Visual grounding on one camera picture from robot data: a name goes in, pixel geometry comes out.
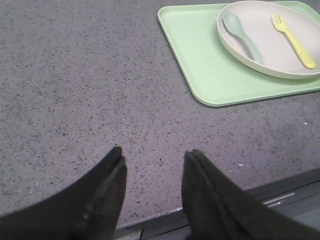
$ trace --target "light blue spoon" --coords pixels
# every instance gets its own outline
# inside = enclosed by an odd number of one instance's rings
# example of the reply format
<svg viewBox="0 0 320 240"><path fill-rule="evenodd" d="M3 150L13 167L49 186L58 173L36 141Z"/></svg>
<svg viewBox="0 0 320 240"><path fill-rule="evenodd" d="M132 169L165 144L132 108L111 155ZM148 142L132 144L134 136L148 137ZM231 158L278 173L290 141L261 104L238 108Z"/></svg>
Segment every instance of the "light blue spoon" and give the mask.
<svg viewBox="0 0 320 240"><path fill-rule="evenodd" d="M223 15L222 20L228 32L238 37L245 43L246 47L248 48L252 56L252 59L259 64L264 64L264 59L259 49L254 44L254 42L250 39L250 37L248 37L248 35L244 32L238 16L231 11L227 11Z"/></svg>

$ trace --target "fork handle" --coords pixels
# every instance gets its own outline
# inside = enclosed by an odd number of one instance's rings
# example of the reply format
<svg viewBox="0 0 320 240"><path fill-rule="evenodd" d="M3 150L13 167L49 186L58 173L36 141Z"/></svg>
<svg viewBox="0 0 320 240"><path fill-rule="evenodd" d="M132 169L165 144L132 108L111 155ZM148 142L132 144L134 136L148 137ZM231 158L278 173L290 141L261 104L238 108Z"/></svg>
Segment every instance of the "fork handle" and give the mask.
<svg viewBox="0 0 320 240"><path fill-rule="evenodd" d="M305 47L297 40L297 38L293 35L293 33L289 30L284 32L291 42L296 54L299 56L303 65L308 69L314 69L317 64L310 56Z"/></svg>

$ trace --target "plate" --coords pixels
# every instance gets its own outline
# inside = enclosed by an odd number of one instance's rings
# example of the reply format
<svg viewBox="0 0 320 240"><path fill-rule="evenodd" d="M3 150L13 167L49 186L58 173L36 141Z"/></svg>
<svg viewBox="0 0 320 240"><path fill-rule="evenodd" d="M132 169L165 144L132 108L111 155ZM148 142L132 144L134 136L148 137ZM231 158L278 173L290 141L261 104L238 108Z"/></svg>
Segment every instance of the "plate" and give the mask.
<svg viewBox="0 0 320 240"><path fill-rule="evenodd" d="M237 37L229 33L222 17L234 12L244 32L260 50L264 64L250 59L250 54ZM310 53L317 66L304 67L284 33L275 29L272 15L281 14L291 32ZM320 25L307 16L272 2L244 0L229 4L217 19L217 31L225 48L240 62L261 73L285 79L304 79L320 75Z"/></svg>

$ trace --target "light green tray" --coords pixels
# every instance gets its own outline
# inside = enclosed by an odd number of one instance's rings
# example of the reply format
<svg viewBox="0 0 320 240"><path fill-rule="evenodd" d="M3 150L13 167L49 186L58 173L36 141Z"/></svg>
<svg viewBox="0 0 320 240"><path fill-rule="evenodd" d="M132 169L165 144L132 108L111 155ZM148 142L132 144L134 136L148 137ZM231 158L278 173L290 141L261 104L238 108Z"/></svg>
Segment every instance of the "light green tray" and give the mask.
<svg viewBox="0 0 320 240"><path fill-rule="evenodd" d="M320 15L299 1L276 1L320 22ZM158 19L192 94L220 107L320 90L320 76L283 79L255 71L236 60L217 33L219 12L228 4L166 6Z"/></svg>

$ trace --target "yellow fork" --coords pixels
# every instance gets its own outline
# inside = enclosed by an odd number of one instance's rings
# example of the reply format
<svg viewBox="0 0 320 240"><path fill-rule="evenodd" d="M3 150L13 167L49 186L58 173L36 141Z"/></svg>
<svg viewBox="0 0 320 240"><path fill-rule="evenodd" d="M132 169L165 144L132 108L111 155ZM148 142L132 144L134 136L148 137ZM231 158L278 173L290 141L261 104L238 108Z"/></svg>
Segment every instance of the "yellow fork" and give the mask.
<svg viewBox="0 0 320 240"><path fill-rule="evenodd" d="M297 38L293 35L293 33L289 30L286 25L283 17L280 14L275 14L272 16L272 22L279 32L285 33L289 41L291 42L296 54L299 56L303 65L308 69L314 69L317 64L312 59L308 51L304 48L304 46L297 40Z"/></svg>

